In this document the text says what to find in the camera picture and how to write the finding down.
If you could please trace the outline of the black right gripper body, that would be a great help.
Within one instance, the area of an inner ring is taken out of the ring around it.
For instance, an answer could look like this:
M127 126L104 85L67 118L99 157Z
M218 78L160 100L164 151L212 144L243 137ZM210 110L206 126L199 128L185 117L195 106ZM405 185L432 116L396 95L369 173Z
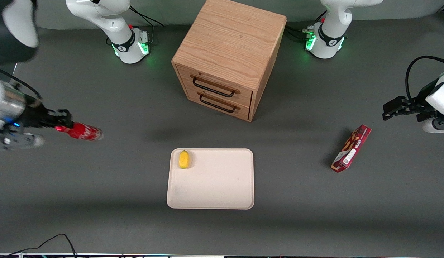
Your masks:
M18 117L18 124L23 128L43 128L48 127L46 119L49 109L43 104L37 107L26 106L23 113Z

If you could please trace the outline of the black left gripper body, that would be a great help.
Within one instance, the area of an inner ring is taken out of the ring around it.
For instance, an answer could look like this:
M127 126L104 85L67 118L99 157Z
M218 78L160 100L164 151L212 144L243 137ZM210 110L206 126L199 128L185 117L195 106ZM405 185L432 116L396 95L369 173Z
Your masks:
M437 81L430 82L419 91L416 97L412 97L410 93L410 85L408 82L405 82L407 98L403 100L399 114L411 115L417 113L418 122L424 122L427 119L436 119L440 117L438 111L426 101L427 96L433 92L436 84Z

